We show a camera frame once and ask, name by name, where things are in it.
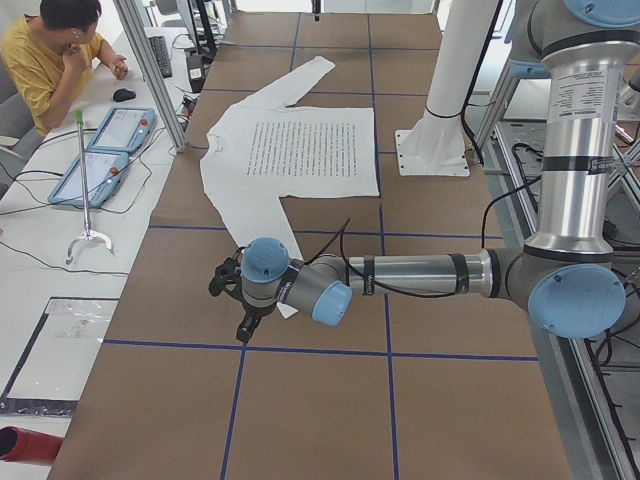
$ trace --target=table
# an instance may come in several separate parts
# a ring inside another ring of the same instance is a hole
[[[440,40],[429,15],[234,16],[50,480],[570,477],[514,305],[356,295],[336,329],[272,315],[243,346],[240,306],[207,292],[236,246],[202,192],[206,132],[315,55],[336,69],[300,104],[374,107],[382,194],[283,199],[305,258],[347,216],[348,255],[477,252],[482,170],[397,170],[393,132],[422,115]],[[500,245],[495,217],[488,231]]]
[[[190,46],[182,28],[149,28],[147,35],[163,35],[168,48],[175,39],[176,49],[172,49],[173,76],[165,80],[172,103],[179,107],[184,92],[190,92],[186,64],[177,48]],[[99,66],[91,82],[76,100],[65,122],[47,137],[47,143],[39,148],[25,170],[50,170],[64,173],[69,163],[77,155],[77,136],[58,135],[76,130],[73,112],[82,109],[85,128],[96,128],[108,109],[115,105],[113,92],[118,88],[129,88],[137,94],[136,99],[124,102],[122,106],[153,107],[154,101],[146,87],[140,68],[124,36],[114,43],[118,53],[127,57],[129,75],[124,81],[117,81],[109,70]],[[156,131],[162,127],[158,118]],[[93,211],[93,228],[111,237],[115,255],[112,256],[103,244],[76,247],[76,261],[69,266],[73,269],[129,272],[145,234],[149,216],[162,190],[173,161],[173,147],[169,136],[159,134],[142,157],[147,170],[135,162],[128,170],[117,194],[104,207],[122,214]],[[21,177],[33,195],[46,202],[47,195],[57,182],[57,178],[43,174],[29,174]],[[0,213],[37,206],[38,203],[28,191],[15,184],[0,203]],[[65,266],[69,243],[83,232],[82,210],[68,207],[46,207],[0,216],[0,228],[4,234],[0,240],[17,249],[31,253],[41,260]],[[2,305],[2,335],[0,335],[0,384],[6,385],[22,350],[27,344],[47,301],[54,296],[74,296],[87,298],[119,298],[126,277],[117,275],[69,274],[43,267],[35,260],[9,251],[0,246],[0,305]],[[23,426],[34,430],[64,435],[68,419],[44,417],[16,418],[0,417],[4,425]],[[5,479],[40,479],[48,469],[19,464],[0,464],[0,476]]]

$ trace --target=chair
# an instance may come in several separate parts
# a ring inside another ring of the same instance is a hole
[[[0,61],[0,198],[14,177],[22,170],[33,152],[42,143],[31,112],[16,90],[9,72]]]
[[[156,7],[161,15],[179,15],[178,4],[176,0],[155,0]],[[165,20],[160,25],[161,27],[184,27],[185,24],[182,19]]]

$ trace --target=keyboard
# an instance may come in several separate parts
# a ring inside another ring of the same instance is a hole
[[[158,62],[158,67],[160,67],[162,78],[169,78],[173,75],[173,72],[171,71],[171,60],[169,59],[169,52],[167,51],[167,42],[162,35],[148,37],[148,40],[153,56],[156,57],[156,62]]]

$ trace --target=tablet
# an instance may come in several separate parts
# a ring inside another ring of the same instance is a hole
[[[87,150],[131,154],[142,146],[155,124],[151,108],[111,107]]]
[[[85,152],[84,157],[89,206],[97,208],[115,193],[129,164],[129,155],[126,152]],[[83,205],[80,156],[71,163],[47,200],[53,205]]]

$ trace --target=red object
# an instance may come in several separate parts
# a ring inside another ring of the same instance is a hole
[[[0,460],[5,462],[53,465],[62,437],[18,427],[0,429]]]

